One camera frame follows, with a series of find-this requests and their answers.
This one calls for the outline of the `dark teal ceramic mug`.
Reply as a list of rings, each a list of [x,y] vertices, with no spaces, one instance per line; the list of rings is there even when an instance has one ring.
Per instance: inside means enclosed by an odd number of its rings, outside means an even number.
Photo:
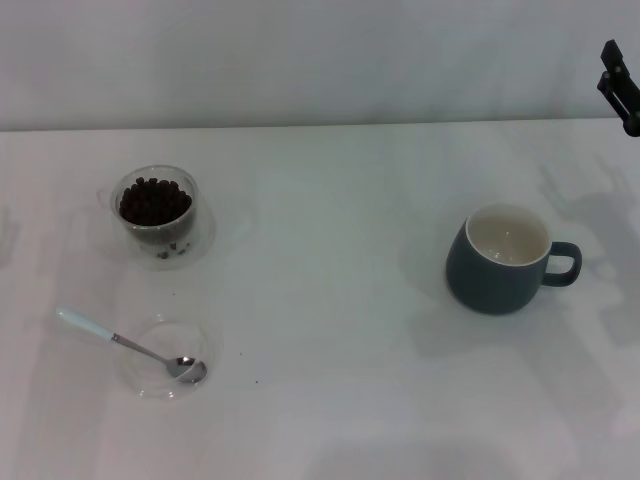
[[[552,241],[534,212],[500,203],[465,219],[450,247],[445,278],[467,308],[506,315],[528,305],[543,286],[572,285],[581,268],[577,245]]]

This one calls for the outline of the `double-walled clear glass cup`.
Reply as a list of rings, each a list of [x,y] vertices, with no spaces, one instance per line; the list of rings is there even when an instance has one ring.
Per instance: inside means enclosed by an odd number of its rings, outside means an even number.
[[[118,203],[124,189],[138,177],[154,177],[178,183],[193,198],[190,209],[180,218],[159,226],[139,226],[124,220]],[[216,223],[206,200],[199,192],[195,178],[171,165],[150,165],[136,169],[96,194],[101,207],[112,214],[117,238],[124,243],[132,258],[144,268],[154,271],[180,270],[203,258],[213,244]]]

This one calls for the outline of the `clear glass saucer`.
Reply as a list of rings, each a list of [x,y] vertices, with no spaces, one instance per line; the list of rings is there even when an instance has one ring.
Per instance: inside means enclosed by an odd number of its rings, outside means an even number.
[[[184,374],[173,377],[159,361],[121,349],[119,374],[128,387],[145,399],[176,400],[196,391],[213,377],[223,351],[222,330],[198,317],[155,314],[132,327],[125,337],[167,360],[192,358],[206,367],[204,377],[198,381],[189,379],[196,371],[189,363]]]

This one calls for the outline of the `light blue handled metal spoon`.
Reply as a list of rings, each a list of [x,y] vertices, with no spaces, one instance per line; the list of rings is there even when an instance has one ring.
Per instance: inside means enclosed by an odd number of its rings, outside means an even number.
[[[66,308],[58,308],[56,316],[63,322],[76,328],[87,331],[107,342],[118,344],[145,357],[162,364],[168,375],[179,383],[197,384],[204,380],[208,373],[206,364],[192,357],[164,358],[159,354],[129,340],[128,338],[110,331],[108,328],[96,323],[89,318]]]

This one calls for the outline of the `coffee beans pile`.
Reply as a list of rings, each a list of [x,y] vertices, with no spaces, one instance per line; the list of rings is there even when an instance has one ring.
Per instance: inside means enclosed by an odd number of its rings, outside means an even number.
[[[182,217],[192,203],[192,196],[175,181],[138,177],[124,189],[118,213],[134,225],[159,226]]]

